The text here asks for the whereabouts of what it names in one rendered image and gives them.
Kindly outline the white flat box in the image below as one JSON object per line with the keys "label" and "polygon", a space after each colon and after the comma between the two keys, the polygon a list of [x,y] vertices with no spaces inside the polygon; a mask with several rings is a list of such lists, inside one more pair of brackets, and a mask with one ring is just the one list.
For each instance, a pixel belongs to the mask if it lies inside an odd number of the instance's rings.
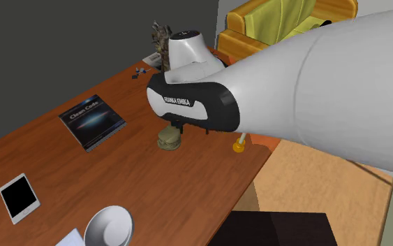
{"label": "white flat box", "polygon": [[151,67],[158,67],[159,69],[161,69],[161,65],[162,65],[161,54],[158,52],[155,52],[155,53],[149,55],[148,57],[145,57],[143,59],[143,62]]}

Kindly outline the tan round burger-shaped object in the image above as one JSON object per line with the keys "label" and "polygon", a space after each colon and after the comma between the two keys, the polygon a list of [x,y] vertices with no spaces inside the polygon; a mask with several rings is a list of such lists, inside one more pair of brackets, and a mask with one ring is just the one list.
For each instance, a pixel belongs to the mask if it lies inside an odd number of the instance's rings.
{"label": "tan round burger-shaped object", "polygon": [[158,133],[157,144],[162,150],[176,150],[181,145],[180,130],[174,126],[165,127]]}

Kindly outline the white bowl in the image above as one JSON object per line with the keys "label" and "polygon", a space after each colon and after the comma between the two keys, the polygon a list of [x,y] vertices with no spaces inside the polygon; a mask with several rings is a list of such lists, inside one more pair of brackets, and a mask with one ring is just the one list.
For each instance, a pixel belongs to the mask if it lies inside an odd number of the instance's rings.
{"label": "white bowl", "polygon": [[91,218],[84,232],[84,245],[129,246],[133,233],[134,221],[130,212],[111,205]]}

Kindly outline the brown dried plant figure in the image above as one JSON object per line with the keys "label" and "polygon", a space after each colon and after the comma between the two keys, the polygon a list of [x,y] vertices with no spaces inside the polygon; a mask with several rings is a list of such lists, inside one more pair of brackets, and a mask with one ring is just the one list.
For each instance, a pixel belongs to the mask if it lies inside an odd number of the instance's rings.
{"label": "brown dried plant figure", "polygon": [[157,21],[154,20],[152,25],[154,30],[151,33],[152,43],[156,48],[156,51],[161,55],[161,70],[166,72],[170,70],[170,58],[169,58],[169,39],[172,36],[172,30],[170,26],[161,26]]}

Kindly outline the brown wooden desk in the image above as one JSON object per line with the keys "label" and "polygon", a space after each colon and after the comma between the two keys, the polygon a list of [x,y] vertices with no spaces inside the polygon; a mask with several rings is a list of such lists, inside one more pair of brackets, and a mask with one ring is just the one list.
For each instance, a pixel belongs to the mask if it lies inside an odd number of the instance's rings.
{"label": "brown wooden desk", "polygon": [[[146,86],[154,69],[132,79],[129,66],[54,110],[0,138],[0,187],[24,173],[40,207],[17,224],[0,195],[0,246],[55,246],[110,205],[126,208],[135,230],[129,246],[206,246],[270,151],[235,133],[185,126],[181,147],[158,148],[166,125],[152,111]],[[59,115],[99,95],[127,125],[90,152]]]}

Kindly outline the dark blue book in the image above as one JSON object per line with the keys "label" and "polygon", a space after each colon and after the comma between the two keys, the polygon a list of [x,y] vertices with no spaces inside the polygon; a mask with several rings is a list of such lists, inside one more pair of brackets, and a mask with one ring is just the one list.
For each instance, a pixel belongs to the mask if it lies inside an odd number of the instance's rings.
{"label": "dark blue book", "polygon": [[59,115],[86,152],[92,151],[127,125],[97,94]]}

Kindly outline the white paper sheet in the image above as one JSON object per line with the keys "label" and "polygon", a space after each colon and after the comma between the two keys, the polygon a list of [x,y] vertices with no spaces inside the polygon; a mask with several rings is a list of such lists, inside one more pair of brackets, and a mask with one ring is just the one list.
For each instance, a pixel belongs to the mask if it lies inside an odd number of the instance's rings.
{"label": "white paper sheet", "polygon": [[62,238],[55,246],[85,246],[77,228]]}

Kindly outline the dark robot stand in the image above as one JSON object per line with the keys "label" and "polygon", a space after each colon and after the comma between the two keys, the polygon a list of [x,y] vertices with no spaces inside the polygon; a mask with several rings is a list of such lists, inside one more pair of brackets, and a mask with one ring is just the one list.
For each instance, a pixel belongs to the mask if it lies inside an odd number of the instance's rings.
{"label": "dark robot stand", "polygon": [[232,211],[207,246],[338,246],[323,212]]}

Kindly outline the white tablet with black screen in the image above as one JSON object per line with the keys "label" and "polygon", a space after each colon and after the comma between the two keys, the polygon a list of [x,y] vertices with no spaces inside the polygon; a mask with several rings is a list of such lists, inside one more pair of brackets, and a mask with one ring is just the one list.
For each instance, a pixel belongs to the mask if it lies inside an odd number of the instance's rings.
{"label": "white tablet with black screen", "polygon": [[40,201],[24,173],[0,187],[0,195],[13,224],[40,207]]}

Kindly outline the yellow and white plunger-shaped object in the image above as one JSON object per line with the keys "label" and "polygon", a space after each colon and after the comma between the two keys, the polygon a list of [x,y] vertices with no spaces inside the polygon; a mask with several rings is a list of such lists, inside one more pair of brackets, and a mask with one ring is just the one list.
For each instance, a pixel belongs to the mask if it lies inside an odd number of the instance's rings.
{"label": "yellow and white plunger-shaped object", "polygon": [[242,133],[241,136],[235,141],[232,148],[235,152],[241,153],[245,150],[245,141],[246,133]]}

